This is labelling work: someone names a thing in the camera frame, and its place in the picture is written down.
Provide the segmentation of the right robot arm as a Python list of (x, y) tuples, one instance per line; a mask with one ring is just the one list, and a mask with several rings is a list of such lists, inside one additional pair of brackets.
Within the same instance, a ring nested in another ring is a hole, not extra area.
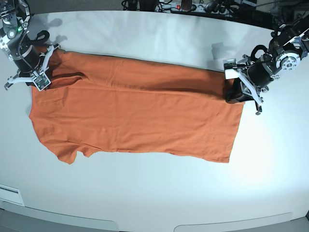
[(34, 40), (28, 37), (31, 19), (29, 5), (25, 0), (2, 0), (0, 2), (0, 49), (17, 66), (15, 76), (8, 78), (4, 88), (25, 83), (38, 91), (45, 90), (51, 84), (47, 76), (48, 62), (58, 44), (47, 44), (50, 34), (42, 30)]

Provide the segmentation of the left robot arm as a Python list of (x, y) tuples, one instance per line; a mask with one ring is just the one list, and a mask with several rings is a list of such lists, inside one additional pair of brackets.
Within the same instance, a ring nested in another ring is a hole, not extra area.
[(257, 45), (242, 60), (224, 60), (224, 72), (233, 85), (225, 95), (229, 104), (254, 101), (256, 114), (262, 112), (261, 94), (269, 90), (269, 84), (285, 72), (295, 70), (309, 55), (309, 17), (302, 16), (291, 25), (283, 24), (272, 32), (269, 46)]

